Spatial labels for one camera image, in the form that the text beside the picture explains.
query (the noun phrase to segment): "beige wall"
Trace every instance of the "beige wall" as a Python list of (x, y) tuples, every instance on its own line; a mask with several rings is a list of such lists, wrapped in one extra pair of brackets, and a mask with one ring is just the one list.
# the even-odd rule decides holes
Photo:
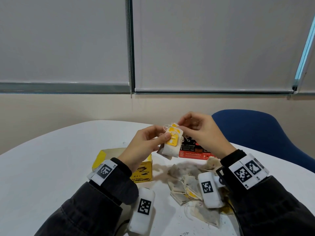
[(273, 115), (301, 150), (315, 158), (315, 98), (245, 95), (0, 94), (0, 154), (50, 131), (97, 120), (176, 122), (187, 111), (259, 110)]

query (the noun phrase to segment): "person's left hand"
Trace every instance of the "person's left hand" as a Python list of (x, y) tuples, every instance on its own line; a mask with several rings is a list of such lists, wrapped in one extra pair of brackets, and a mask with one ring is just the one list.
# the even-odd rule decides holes
[(171, 139), (171, 134), (169, 132), (165, 133), (162, 126), (153, 125), (141, 129), (137, 131), (118, 159), (127, 165), (132, 172), (135, 172), (152, 152), (159, 149), (159, 145), (167, 142), (169, 139)]

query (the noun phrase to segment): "chair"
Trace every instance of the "chair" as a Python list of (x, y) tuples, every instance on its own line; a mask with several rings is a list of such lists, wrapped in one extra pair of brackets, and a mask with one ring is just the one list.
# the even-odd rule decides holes
[(227, 109), (212, 117), (229, 142), (281, 158), (315, 173), (315, 159), (298, 149), (270, 114)]

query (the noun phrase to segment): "black jacket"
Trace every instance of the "black jacket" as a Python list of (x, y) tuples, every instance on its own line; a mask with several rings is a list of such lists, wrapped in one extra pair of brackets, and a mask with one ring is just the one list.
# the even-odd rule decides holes
[[(249, 190), (227, 168), (246, 154), (237, 150), (221, 160), (226, 184), (233, 194), (230, 200), (242, 233), (247, 235), (315, 235), (315, 217), (273, 177)], [(101, 186), (93, 181), (80, 189), (57, 209), (35, 236), (114, 235), (122, 209), (138, 197), (136, 185), (129, 179), (129, 168), (113, 158), (118, 167)]]

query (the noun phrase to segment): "table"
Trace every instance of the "table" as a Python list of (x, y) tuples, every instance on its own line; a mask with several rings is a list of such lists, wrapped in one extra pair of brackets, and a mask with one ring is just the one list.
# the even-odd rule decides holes
[[(90, 121), (47, 133), (2, 154), (0, 235), (34, 235), (49, 215), (87, 181), (86, 175), (101, 149), (126, 147), (136, 131), (147, 126), (122, 121)], [(252, 153), (315, 214), (314, 173), (279, 158), (234, 146)], [(169, 161), (153, 154), (154, 181), (139, 183), (140, 187), (151, 188), (156, 193), (150, 235), (238, 235), (233, 217), (222, 216), (220, 229), (196, 218), (192, 221), (186, 218), (184, 207), (169, 195), (167, 168), (184, 161), (204, 163), (203, 160), (185, 158)]]

